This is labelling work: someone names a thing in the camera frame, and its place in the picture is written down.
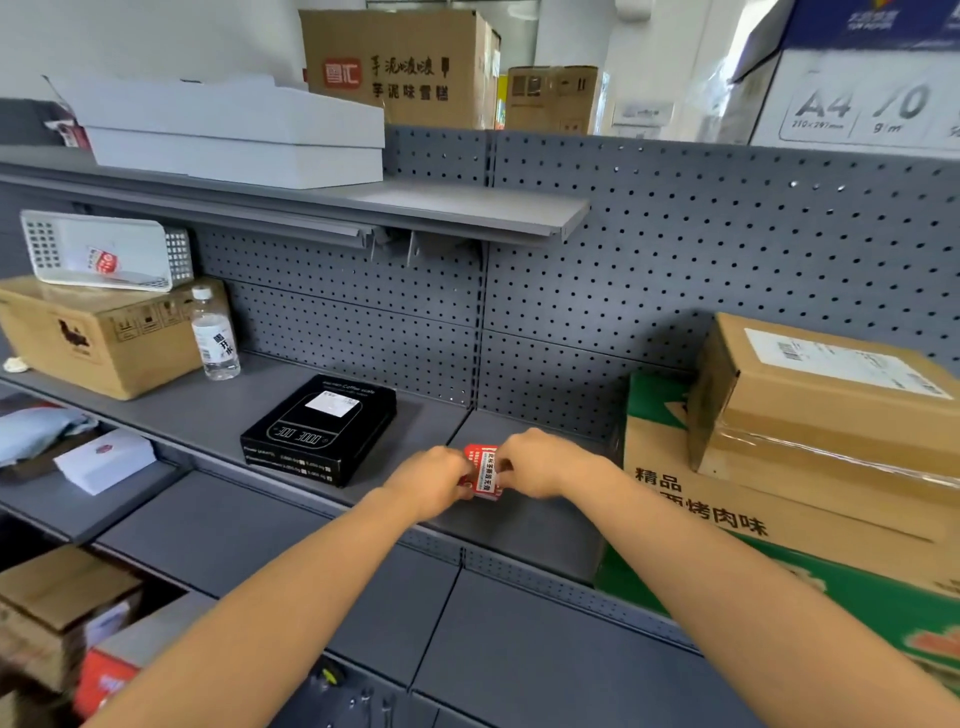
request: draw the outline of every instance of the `shelf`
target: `shelf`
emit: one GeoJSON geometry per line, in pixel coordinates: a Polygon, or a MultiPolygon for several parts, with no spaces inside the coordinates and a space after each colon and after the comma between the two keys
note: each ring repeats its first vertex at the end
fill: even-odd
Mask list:
{"type": "Polygon", "coordinates": [[[101,167],[89,152],[65,147],[0,147],[0,182],[149,214],[187,220],[216,215],[258,231],[264,231],[264,225],[277,226],[279,234],[284,228],[309,231],[310,218],[324,218],[539,245],[566,240],[589,210],[582,198],[445,182],[388,178],[297,190],[202,180],[101,167]]]}
{"type": "MultiPolygon", "coordinates": [[[[250,353],[243,355],[242,362],[243,374],[235,379],[211,382],[198,371],[131,401],[113,400],[38,372],[2,373],[0,383],[77,407],[202,459],[253,471],[258,482],[251,483],[252,487],[308,509],[316,508],[310,494],[345,506],[356,503],[417,450],[448,442],[454,448],[469,443],[499,444],[529,426],[491,412],[473,412],[467,417],[467,410],[460,405],[397,392],[396,418],[349,485],[335,488],[291,473],[245,465],[240,434],[317,371],[250,353]]],[[[579,442],[593,451],[602,448],[594,441],[579,442]]],[[[456,503],[427,525],[584,584],[593,578],[602,548],[600,534],[572,504],[560,499],[531,500],[516,492],[504,494],[496,503],[480,498],[456,503]]]]}
{"type": "Polygon", "coordinates": [[[702,657],[464,570],[414,690],[497,728],[760,728],[702,657]]]}
{"type": "MultiPolygon", "coordinates": [[[[0,381],[202,458],[246,468],[241,433],[319,372],[253,353],[242,353],[241,363],[243,373],[234,379],[213,382],[197,371],[130,401],[104,397],[39,372],[2,373],[0,381]]],[[[265,468],[250,470],[352,505],[417,450],[444,445],[466,415],[459,404],[397,392],[396,417],[346,488],[265,468]]]]}
{"type": "MultiPolygon", "coordinates": [[[[194,471],[117,523],[96,546],[220,598],[326,523],[323,516],[194,471]]],[[[328,649],[409,685],[457,570],[396,546],[328,649]]]]}
{"type": "MultiPolygon", "coordinates": [[[[500,445],[530,426],[477,410],[470,413],[450,446],[500,445]]],[[[564,437],[591,452],[604,449],[603,443],[594,440],[564,437]]],[[[603,548],[600,533],[572,503],[562,498],[533,500],[516,491],[506,491],[497,502],[475,498],[455,503],[430,525],[582,583],[592,581],[603,548]]]]}
{"type": "Polygon", "coordinates": [[[0,483],[0,510],[64,541],[84,544],[178,477],[177,468],[156,462],[92,496],[54,471],[25,483],[0,483]]]}

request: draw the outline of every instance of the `plastic basket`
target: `plastic basket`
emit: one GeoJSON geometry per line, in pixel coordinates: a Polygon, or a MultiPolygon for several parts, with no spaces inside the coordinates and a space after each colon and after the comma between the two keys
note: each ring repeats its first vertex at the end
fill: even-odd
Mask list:
{"type": "Polygon", "coordinates": [[[186,230],[153,220],[25,209],[20,224],[45,283],[169,291],[193,280],[186,230]]]}

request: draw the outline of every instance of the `white shoe box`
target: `white shoe box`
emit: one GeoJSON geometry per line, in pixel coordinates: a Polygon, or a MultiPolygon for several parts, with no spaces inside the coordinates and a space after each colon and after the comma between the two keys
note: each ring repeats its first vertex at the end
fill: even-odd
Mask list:
{"type": "Polygon", "coordinates": [[[156,462],[149,440],[115,429],[54,458],[60,472],[92,496],[156,462]]]}

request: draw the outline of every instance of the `gray pegboard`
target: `gray pegboard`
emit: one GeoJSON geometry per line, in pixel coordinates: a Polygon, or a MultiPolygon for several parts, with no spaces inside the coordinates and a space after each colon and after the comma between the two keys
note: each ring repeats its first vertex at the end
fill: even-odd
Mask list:
{"type": "Polygon", "coordinates": [[[247,349],[469,404],[476,329],[227,281],[247,349]]]}
{"type": "Polygon", "coordinates": [[[487,186],[493,132],[387,127],[383,171],[394,177],[487,186]]]}
{"type": "Polygon", "coordinates": [[[471,246],[425,258],[410,268],[370,251],[325,243],[195,227],[205,274],[333,301],[477,327],[480,258],[471,246]]]}
{"type": "Polygon", "coordinates": [[[960,372],[960,164],[503,133],[494,169],[592,206],[554,250],[491,246],[485,329],[690,369],[729,311],[960,372]]]}
{"type": "Polygon", "coordinates": [[[477,405],[600,439],[623,417],[627,376],[637,369],[662,376],[684,374],[621,356],[485,330],[477,405]]]}

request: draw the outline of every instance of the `plastic bottle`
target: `plastic bottle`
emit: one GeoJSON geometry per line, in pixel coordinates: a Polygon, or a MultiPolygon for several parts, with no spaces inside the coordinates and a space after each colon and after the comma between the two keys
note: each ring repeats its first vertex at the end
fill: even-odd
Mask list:
{"type": "Polygon", "coordinates": [[[209,286],[195,286],[193,298],[190,319],[204,372],[214,381],[233,379],[240,374],[240,358],[227,307],[213,298],[209,286]]]}

